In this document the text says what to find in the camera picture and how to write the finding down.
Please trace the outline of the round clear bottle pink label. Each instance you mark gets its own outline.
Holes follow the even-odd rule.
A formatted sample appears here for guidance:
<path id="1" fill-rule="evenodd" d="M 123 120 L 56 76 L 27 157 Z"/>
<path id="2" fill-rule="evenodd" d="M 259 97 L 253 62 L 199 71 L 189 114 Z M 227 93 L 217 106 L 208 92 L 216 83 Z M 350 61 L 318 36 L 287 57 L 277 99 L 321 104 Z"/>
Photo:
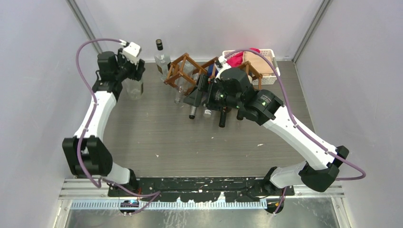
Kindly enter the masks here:
<path id="1" fill-rule="evenodd" d="M 126 91 L 130 99 L 139 100 L 141 99 L 144 92 L 144 82 L 142 79 L 139 81 L 126 79 L 125 81 Z"/>

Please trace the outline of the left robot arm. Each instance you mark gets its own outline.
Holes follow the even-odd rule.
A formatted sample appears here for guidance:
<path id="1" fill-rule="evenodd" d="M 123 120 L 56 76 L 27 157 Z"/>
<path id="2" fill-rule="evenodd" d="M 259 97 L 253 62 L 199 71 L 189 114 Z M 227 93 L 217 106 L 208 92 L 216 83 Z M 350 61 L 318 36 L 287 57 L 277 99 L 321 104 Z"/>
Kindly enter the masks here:
<path id="1" fill-rule="evenodd" d="M 139 184 L 132 169 L 113 161 L 103 143 L 107 120 L 122 92 L 126 79 L 140 82 L 145 71 L 139 51 L 120 48 L 97 56 L 96 82 L 90 89 L 91 104 L 85 118 L 73 137 L 62 142 L 68 166 L 73 175 L 84 178 L 100 176 L 109 184 L 119 184 L 127 196 L 138 192 Z"/>

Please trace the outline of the blue Dash Blue bottle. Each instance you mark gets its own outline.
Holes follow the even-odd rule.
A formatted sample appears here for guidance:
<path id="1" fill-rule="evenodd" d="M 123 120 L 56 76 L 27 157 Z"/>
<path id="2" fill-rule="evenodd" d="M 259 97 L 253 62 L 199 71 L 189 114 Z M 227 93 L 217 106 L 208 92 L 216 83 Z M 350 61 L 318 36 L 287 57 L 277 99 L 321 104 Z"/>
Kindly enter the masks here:
<path id="1" fill-rule="evenodd" d="M 211 114 L 212 114 L 212 112 L 209 109 L 205 109 L 204 112 L 203 112 L 203 116 L 206 117 L 206 118 L 210 118 Z"/>

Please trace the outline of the brown wooden wine rack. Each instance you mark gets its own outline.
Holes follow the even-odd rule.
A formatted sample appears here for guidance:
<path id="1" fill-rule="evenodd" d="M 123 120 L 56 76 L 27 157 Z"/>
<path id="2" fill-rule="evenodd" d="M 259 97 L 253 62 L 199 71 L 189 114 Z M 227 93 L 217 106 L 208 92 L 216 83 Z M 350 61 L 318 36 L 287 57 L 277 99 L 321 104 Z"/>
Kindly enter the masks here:
<path id="1" fill-rule="evenodd" d="M 193 88 L 195 88 L 196 84 L 197 84 L 197 79 L 193 78 L 193 75 L 196 76 L 201 76 L 202 74 L 206 74 L 208 75 L 208 71 L 207 71 L 207 67 L 208 66 L 213 66 L 213 70 L 212 73 L 210 75 L 208 75 L 210 78 L 215 78 L 218 71 L 217 68 L 215 66 L 215 62 L 218 60 L 218 57 L 215 57 L 211 60 L 209 60 L 208 62 L 204 63 L 203 65 L 200 65 L 198 63 L 196 63 L 190 56 L 188 53 L 184 53 L 182 56 L 180 56 L 179 58 L 177 58 L 176 60 L 174 60 L 171 63 L 170 69 L 169 69 L 169 73 L 168 73 L 168 77 L 167 79 L 164 81 L 164 83 L 166 85 L 171 86 L 172 88 L 177 89 L 177 84 L 176 84 L 176 80 L 180 77 L 183 77 L 184 79 L 186 79 L 189 82 L 189 88 L 188 90 L 184 93 L 184 95 L 188 95 L 190 94 L 190 92 L 193 90 Z M 193 66 L 193 70 L 191 72 L 191 76 L 186 75 L 183 72 L 184 69 L 184 65 L 185 62 L 188 61 L 189 63 L 192 64 Z"/>

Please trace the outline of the beige cloth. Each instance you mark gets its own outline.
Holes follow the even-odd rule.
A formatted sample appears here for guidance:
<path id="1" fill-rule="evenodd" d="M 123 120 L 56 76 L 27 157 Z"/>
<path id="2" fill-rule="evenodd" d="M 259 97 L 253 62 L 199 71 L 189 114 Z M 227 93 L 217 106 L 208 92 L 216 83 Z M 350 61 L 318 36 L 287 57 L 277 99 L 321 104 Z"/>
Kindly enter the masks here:
<path id="1" fill-rule="evenodd" d="M 243 62 L 248 61 L 256 69 L 256 71 L 263 76 L 269 76 L 274 73 L 273 69 L 263 58 L 251 52 L 243 52 Z"/>

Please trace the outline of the green labelled bottle black cap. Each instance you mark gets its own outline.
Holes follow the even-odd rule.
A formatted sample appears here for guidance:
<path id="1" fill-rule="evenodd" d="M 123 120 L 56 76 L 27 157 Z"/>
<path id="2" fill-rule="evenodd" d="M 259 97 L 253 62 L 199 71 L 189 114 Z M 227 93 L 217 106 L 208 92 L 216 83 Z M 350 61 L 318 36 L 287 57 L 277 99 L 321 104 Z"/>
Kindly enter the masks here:
<path id="1" fill-rule="evenodd" d="M 240 111 L 237 112 L 237 120 L 242 121 L 244 119 L 244 114 Z"/>

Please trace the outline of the pink cloth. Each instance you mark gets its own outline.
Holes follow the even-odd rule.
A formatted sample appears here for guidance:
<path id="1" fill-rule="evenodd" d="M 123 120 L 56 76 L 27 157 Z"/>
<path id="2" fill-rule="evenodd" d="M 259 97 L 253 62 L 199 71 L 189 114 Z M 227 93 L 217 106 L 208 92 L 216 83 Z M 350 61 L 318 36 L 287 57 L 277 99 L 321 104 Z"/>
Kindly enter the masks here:
<path id="1" fill-rule="evenodd" d="M 245 56 L 244 52 L 239 52 L 232 57 L 227 58 L 227 63 L 232 67 L 239 67 L 241 64 L 248 61 L 251 63 L 252 66 L 258 66 L 259 64 L 262 64 L 262 60 L 259 58 L 259 56 L 251 54 L 249 52 L 246 52 Z"/>

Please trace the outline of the white plastic basket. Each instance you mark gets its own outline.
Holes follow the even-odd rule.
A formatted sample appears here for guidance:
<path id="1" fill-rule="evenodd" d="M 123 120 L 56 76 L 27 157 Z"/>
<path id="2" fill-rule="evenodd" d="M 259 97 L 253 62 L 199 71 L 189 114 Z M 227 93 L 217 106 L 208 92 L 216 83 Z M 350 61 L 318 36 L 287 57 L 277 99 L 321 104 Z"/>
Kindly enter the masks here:
<path id="1" fill-rule="evenodd" d="M 276 73 L 278 74 L 278 76 L 280 76 L 280 70 L 277 64 L 277 60 L 276 57 L 274 55 L 274 52 L 272 49 L 261 49 L 261 48 L 251 48 L 257 52 L 259 52 L 260 54 L 262 54 L 274 67 L 274 69 L 276 70 Z M 263 76 L 262 74 L 258 73 L 256 71 L 256 69 L 250 64 L 250 62 L 244 62 L 243 64 L 241 64 L 238 68 L 246 71 L 249 75 L 249 80 L 252 82 L 252 84 L 255 87 L 259 87 L 262 85 L 272 85 L 275 83 L 275 81 L 277 80 L 276 74 L 273 73 L 269 76 Z"/>

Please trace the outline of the green bottle silver cap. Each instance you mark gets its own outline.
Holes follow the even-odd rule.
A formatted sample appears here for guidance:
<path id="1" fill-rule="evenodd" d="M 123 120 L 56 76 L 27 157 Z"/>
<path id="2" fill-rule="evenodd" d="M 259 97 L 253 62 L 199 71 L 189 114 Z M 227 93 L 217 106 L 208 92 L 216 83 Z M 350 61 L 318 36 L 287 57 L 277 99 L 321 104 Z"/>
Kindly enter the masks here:
<path id="1" fill-rule="evenodd" d="M 196 106 L 191 106 L 190 108 L 190 114 L 189 114 L 189 118 L 190 119 L 194 119 L 196 116 L 196 111 L 197 111 L 197 107 Z"/>

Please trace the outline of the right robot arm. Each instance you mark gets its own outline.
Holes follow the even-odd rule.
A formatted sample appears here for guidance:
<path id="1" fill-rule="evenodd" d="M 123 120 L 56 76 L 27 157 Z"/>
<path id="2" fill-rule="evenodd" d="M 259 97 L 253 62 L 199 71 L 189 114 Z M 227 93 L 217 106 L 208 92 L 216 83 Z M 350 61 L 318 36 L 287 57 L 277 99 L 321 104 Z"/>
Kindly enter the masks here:
<path id="1" fill-rule="evenodd" d="M 200 106 L 221 114 L 220 127 L 225 126 L 226 112 L 236 110 L 237 119 L 247 119 L 274 132 L 291 145 L 304 162 L 288 167 L 272 167 L 264 178 L 264 189 L 276 195 L 282 188 L 304 184 L 317 192 L 326 191 L 336 180 L 342 161 L 349 150 L 324 142 L 309 128 L 288 113 L 288 107 L 271 91 L 257 90 L 251 76 L 239 68 L 229 68 L 218 73 L 218 78 L 199 76 L 196 87 L 184 98 L 191 106 L 189 118 L 195 118 Z"/>

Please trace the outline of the aluminium frame rail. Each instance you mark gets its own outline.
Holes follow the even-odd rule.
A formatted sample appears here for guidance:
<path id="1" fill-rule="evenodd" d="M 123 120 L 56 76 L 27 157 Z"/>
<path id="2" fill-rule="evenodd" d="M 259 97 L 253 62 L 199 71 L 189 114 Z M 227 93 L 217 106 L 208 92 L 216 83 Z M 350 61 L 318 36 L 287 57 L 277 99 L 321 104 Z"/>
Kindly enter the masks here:
<path id="1" fill-rule="evenodd" d="M 237 194 L 235 199 L 230 199 L 225 192 L 208 193 L 208 196 L 198 200 L 201 193 L 197 192 L 190 199 L 184 196 L 174 196 L 173 199 L 147 199 L 135 197 L 109 197 L 109 188 L 90 187 L 86 180 L 66 179 L 59 195 L 59 200 L 70 201 L 72 209 L 126 209 L 137 210 L 196 210 L 196 209 L 267 209 L 280 200 L 279 196 L 258 197 L 250 199 L 244 194 Z"/>

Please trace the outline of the slim clear glass bottle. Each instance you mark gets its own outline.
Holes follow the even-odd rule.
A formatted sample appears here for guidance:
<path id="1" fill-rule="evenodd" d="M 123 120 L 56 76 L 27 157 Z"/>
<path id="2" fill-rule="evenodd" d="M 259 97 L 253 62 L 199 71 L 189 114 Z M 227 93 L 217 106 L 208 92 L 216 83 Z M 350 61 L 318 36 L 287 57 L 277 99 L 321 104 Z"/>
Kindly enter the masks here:
<path id="1" fill-rule="evenodd" d="M 192 64 L 189 63 L 188 61 L 186 61 L 186 62 L 185 62 L 185 65 L 184 65 L 183 72 L 184 72 L 186 75 L 191 76 L 192 70 L 193 70 Z M 184 79 L 183 77 L 180 77 L 180 78 L 178 78 L 178 79 L 176 80 L 176 84 L 177 84 L 178 87 L 177 87 L 177 92 L 176 92 L 176 96 L 175 96 L 174 102 L 175 102 L 176 104 L 179 104 L 179 103 L 181 103 L 181 101 L 182 101 L 182 98 L 183 98 L 183 96 L 184 96 L 184 93 L 185 93 L 185 92 L 188 90 L 188 88 L 189 88 L 189 82 L 188 82 L 186 79 Z"/>

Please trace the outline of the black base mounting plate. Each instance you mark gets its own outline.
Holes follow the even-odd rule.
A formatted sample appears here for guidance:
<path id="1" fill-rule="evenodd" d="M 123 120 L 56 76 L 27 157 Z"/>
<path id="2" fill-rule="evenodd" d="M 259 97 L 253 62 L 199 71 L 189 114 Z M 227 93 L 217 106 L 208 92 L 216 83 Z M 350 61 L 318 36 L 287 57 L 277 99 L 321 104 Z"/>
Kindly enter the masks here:
<path id="1" fill-rule="evenodd" d="M 153 194 L 160 194 L 155 202 L 216 202 L 223 196 L 225 202 L 257 202 L 267 197 L 281 197 L 280 189 L 267 190 L 262 177 L 176 177 L 139 178 L 134 187 L 126 189 L 141 195 L 148 202 Z"/>

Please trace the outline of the square clear liquor bottle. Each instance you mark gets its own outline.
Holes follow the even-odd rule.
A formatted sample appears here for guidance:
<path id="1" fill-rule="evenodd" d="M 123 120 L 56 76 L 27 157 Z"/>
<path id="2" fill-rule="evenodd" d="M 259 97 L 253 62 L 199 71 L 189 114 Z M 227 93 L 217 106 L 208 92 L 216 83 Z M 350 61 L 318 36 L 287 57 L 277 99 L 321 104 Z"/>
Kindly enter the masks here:
<path id="1" fill-rule="evenodd" d="M 161 39 L 157 39 L 155 43 L 157 47 L 157 52 L 154 55 L 154 60 L 157 64 L 157 69 L 160 72 L 160 78 L 164 82 L 168 77 L 169 69 L 171 66 L 171 58 L 164 49 Z"/>

